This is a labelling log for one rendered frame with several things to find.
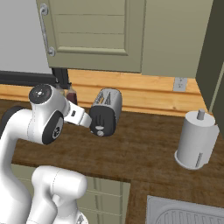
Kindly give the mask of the olive green cupboard panel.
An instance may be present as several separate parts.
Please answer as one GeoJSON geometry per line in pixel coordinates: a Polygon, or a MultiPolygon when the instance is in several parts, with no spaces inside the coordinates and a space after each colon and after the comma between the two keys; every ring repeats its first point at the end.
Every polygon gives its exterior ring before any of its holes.
{"type": "Polygon", "coordinates": [[[147,0],[143,75],[196,76],[214,0],[147,0]]]}

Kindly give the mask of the white paper towel roll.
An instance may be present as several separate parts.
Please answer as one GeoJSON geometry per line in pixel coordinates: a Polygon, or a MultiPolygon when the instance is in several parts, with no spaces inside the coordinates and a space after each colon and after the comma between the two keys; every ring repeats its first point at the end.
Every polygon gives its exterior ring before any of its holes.
{"type": "Polygon", "coordinates": [[[219,133],[215,119],[203,108],[187,112],[174,153],[176,162],[187,170],[202,168],[209,162],[219,133]]]}

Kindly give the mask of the silver and black toaster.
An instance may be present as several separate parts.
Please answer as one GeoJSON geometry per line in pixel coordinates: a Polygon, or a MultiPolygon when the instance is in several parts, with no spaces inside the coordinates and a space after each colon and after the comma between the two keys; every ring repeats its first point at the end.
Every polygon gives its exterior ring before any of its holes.
{"type": "Polygon", "coordinates": [[[116,131],[116,125],[122,112],[123,97],[122,93],[115,88],[103,88],[96,96],[93,105],[89,110],[92,118],[90,130],[98,137],[110,137],[116,131]],[[96,104],[96,99],[103,94],[102,104],[96,104]],[[97,130],[95,126],[103,126],[103,130],[97,130]]]}

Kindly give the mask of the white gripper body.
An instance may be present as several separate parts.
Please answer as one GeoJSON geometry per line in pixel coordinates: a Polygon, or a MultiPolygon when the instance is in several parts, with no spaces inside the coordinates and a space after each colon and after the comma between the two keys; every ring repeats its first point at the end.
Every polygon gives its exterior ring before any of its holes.
{"type": "Polygon", "coordinates": [[[79,117],[79,125],[85,128],[89,128],[92,122],[92,118],[86,112],[81,112],[79,117]]]}

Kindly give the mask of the grey wall socket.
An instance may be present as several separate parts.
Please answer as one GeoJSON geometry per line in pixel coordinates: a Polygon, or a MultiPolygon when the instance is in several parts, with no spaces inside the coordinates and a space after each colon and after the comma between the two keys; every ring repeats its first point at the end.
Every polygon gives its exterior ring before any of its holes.
{"type": "Polygon", "coordinates": [[[185,92],[186,91],[187,78],[175,77],[173,82],[174,92],[185,92]]]}

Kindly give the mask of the dark red bottle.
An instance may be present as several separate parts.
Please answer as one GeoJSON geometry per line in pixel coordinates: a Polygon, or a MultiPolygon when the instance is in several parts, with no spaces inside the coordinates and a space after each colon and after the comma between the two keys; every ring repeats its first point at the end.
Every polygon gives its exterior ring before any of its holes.
{"type": "Polygon", "coordinates": [[[78,101],[77,101],[77,93],[76,91],[73,89],[72,86],[69,86],[69,89],[66,93],[66,98],[72,102],[73,104],[77,105],[78,101]]]}

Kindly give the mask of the black appliance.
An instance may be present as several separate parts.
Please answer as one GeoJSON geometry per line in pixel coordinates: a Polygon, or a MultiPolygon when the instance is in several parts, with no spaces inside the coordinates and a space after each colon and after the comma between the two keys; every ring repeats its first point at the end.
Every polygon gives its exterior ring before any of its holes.
{"type": "Polygon", "coordinates": [[[51,73],[0,71],[0,84],[34,87],[42,83],[54,87],[59,83],[63,89],[69,89],[71,84],[66,68],[53,68],[51,73]]]}

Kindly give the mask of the dark olive tall cupboard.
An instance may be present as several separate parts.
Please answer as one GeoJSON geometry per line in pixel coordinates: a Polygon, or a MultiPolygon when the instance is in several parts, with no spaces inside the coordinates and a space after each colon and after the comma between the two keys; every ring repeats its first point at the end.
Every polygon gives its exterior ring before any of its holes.
{"type": "Polygon", "coordinates": [[[224,139],[224,0],[213,0],[196,81],[224,139]]]}

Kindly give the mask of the steel sink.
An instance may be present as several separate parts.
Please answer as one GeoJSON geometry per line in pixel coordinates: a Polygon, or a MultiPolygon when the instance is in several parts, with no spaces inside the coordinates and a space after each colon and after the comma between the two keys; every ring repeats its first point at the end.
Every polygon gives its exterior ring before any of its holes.
{"type": "Polygon", "coordinates": [[[148,195],[145,224],[224,224],[224,208],[148,195]]]}

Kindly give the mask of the olive green lower cupboard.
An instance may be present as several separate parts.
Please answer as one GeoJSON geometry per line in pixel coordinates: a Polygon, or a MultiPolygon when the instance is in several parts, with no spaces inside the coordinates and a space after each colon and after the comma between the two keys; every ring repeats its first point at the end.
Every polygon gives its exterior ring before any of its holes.
{"type": "Polygon", "coordinates": [[[125,224],[129,183],[49,165],[12,170],[32,195],[27,224],[125,224]]]}

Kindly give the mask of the olive green cupboard door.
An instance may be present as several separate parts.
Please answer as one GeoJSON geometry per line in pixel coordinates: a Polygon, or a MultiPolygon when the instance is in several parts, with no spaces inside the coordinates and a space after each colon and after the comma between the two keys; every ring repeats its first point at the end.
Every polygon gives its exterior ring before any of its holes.
{"type": "Polygon", "coordinates": [[[146,0],[36,0],[44,16],[48,66],[139,73],[146,0]]]}

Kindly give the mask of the pale brown bottle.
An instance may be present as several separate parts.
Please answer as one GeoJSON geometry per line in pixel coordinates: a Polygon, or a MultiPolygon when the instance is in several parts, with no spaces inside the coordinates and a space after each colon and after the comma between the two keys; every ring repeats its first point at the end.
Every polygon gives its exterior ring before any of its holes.
{"type": "Polygon", "coordinates": [[[60,87],[60,84],[59,83],[56,83],[55,84],[55,88],[65,97],[66,94],[65,94],[65,91],[63,88],[60,87]]]}

